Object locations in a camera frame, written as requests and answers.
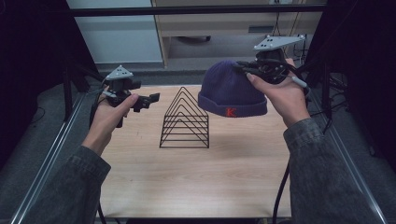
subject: blue knit hat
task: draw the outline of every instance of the blue knit hat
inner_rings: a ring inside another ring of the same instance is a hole
[[[198,106],[208,112],[229,118],[265,115],[267,100],[248,81],[245,74],[233,69],[234,61],[215,63],[205,73]]]

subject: light wood surface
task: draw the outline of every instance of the light wood surface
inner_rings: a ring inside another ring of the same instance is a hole
[[[185,86],[197,99],[201,86]],[[106,217],[271,217],[289,158],[282,118],[209,115],[210,148],[160,148],[163,117],[179,86],[142,87],[158,103],[130,112],[103,158],[112,166],[102,186]],[[279,206],[290,217],[289,182]]]

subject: gray sleeve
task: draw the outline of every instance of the gray sleeve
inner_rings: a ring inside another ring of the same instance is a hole
[[[93,223],[109,171],[101,157],[79,147],[47,181],[22,223]]]
[[[381,223],[313,119],[289,127],[293,223]]]

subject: hand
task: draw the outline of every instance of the hand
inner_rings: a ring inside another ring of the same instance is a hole
[[[117,107],[111,106],[107,100],[100,100],[92,121],[90,131],[82,145],[94,151],[99,156],[105,150],[111,139],[111,134],[122,117],[127,117],[129,110],[136,103],[137,94],[132,94]]]
[[[286,61],[294,65],[292,59]],[[294,83],[291,78],[287,77],[277,85],[269,84],[261,78],[247,74],[247,78],[258,91],[264,93],[273,104],[277,113],[282,116],[283,121],[289,128],[291,125],[302,119],[309,119],[309,113],[306,109],[303,89]]]

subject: floor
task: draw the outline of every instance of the floor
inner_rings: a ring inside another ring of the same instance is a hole
[[[169,64],[161,69],[147,69],[133,71],[136,78],[143,85],[158,84],[200,84],[205,70],[213,63],[223,59],[236,59],[240,61],[254,60],[253,46],[260,43],[264,35],[248,36],[212,36],[206,42],[203,39],[185,37],[172,38],[169,51]],[[288,49],[288,56],[300,63],[301,46],[297,51]],[[316,113],[320,108],[320,86],[313,87],[310,112]],[[332,90],[332,103],[342,103],[345,98],[342,93]],[[64,108],[62,86],[54,87],[43,92],[37,100],[41,109],[37,110],[34,122],[28,128],[16,149],[9,165],[0,176],[0,220],[13,215],[21,204],[26,192],[34,181],[35,174],[41,167],[43,160],[50,150],[53,139],[63,126]],[[88,114],[90,103],[84,103],[81,113]],[[347,111],[347,102],[337,106],[332,113],[332,126],[327,132],[327,137],[336,142],[346,151],[346,160],[358,168],[356,173],[358,181],[365,186],[362,190],[368,197],[375,199],[382,210],[388,223],[396,223],[396,174],[390,169],[387,162],[380,157],[372,157],[369,153],[370,146],[362,134],[360,126],[354,116]],[[319,125],[324,128],[327,119],[322,114],[315,116]],[[71,133],[79,141],[85,128]],[[67,153],[60,155],[66,158]]]

